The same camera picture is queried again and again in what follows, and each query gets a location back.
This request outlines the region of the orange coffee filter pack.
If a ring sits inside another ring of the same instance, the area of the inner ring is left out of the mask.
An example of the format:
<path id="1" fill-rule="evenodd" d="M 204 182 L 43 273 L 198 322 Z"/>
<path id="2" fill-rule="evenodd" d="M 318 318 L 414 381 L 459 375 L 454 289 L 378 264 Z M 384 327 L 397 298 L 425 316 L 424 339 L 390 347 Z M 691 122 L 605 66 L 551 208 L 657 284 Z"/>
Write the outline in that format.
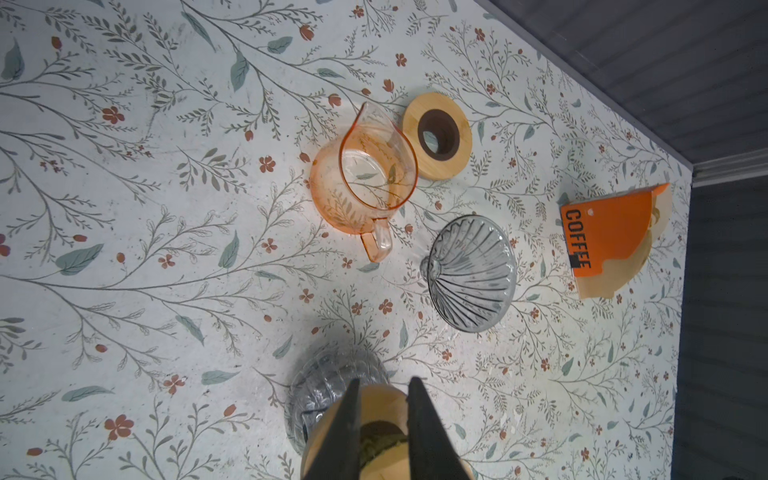
<path id="1" fill-rule="evenodd" d="M 560 207 L 580 299 L 610 298 L 641 271 L 672 204 L 672 187 L 664 183 Z"/>

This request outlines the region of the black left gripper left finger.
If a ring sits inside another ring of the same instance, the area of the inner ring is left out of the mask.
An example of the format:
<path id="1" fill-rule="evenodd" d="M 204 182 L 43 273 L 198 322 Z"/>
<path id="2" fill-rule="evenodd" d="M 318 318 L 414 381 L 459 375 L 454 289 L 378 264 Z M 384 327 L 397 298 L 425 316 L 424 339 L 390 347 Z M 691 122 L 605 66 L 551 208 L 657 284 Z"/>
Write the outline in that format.
<path id="1" fill-rule="evenodd" d="M 330 419 L 326 435 L 304 479 L 350 479 L 360 477 L 361 383 L 351 381 Z"/>

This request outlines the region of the grey glass dripper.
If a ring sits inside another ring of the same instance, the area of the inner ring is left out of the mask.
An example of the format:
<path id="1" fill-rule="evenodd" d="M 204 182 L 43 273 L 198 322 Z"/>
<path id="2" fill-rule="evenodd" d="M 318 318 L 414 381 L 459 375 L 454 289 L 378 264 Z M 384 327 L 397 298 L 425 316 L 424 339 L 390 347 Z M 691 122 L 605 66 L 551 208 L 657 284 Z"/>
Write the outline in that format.
<path id="1" fill-rule="evenodd" d="M 517 262 L 506 234 L 480 215 L 449 222 L 422 259 L 420 273 L 438 315 L 466 333 L 498 324 L 517 284 Z"/>

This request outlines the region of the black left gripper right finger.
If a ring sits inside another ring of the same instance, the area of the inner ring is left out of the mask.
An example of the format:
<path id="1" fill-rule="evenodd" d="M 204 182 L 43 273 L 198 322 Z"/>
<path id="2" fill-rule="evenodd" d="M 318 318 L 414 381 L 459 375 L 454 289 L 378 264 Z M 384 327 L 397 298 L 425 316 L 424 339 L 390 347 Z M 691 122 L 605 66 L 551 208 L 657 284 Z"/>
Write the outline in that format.
<path id="1" fill-rule="evenodd" d="M 419 377 L 410 380 L 407 405 L 410 478 L 469 480 L 471 474 L 456 454 Z"/>

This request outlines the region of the grey glass carafe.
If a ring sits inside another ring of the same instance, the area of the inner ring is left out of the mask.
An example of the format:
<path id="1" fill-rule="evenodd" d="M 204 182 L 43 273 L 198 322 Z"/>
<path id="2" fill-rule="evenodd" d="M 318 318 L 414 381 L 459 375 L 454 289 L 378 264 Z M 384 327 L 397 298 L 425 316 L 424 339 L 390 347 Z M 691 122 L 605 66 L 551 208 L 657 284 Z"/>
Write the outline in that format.
<path id="1" fill-rule="evenodd" d="M 362 386 L 389 384 L 381 360 L 359 346 L 326 346 L 308 358 L 288 388 L 284 407 L 287 437 L 302 454 L 310 434 L 325 412 L 359 379 Z"/>

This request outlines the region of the orange glass carafe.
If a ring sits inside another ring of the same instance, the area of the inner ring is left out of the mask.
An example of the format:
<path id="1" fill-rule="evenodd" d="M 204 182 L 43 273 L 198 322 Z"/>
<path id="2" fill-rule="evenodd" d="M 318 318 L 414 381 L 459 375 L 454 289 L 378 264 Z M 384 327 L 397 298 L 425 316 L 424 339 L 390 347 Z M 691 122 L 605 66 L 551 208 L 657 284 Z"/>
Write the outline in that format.
<path id="1" fill-rule="evenodd" d="M 389 221 L 413 194 L 414 149 L 386 110 L 365 102 L 349 130 L 323 146 L 310 170 L 319 214 L 333 228 L 358 236 L 370 261 L 393 247 Z"/>

